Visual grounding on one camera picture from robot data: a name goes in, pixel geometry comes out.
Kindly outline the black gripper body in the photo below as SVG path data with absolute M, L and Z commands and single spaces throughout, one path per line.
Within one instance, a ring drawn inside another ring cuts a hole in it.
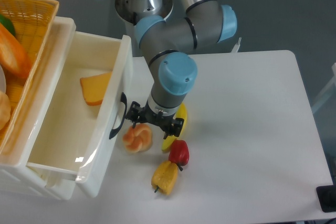
M 164 115 L 162 111 L 154 113 L 148 106 L 141 112 L 143 122 L 158 126 L 162 131 L 169 131 L 174 115 Z

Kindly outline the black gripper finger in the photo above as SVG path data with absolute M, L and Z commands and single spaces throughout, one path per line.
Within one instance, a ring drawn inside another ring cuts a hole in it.
M 164 136 L 163 139 L 167 139 L 168 136 L 176 136 L 178 137 L 182 131 L 184 125 L 184 119 L 183 118 L 171 118 L 164 122 L 163 131 Z
M 125 118 L 132 122 L 132 128 L 134 129 L 138 123 L 145 122 L 145 107 L 141 107 L 139 103 L 133 101 L 126 113 Z

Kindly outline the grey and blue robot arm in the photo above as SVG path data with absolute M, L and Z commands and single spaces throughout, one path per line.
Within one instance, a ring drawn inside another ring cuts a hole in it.
M 154 80 L 146 105 L 132 102 L 123 117 L 133 124 L 156 125 L 165 136 L 179 136 L 184 125 L 176 113 L 197 76 L 189 53 L 231 38 L 237 30 L 230 6 L 217 0 L 181 1 L 185 17 L 168 22 L 172 0 L 115 0 L 115 9 L 131 27 L 131 37 Z

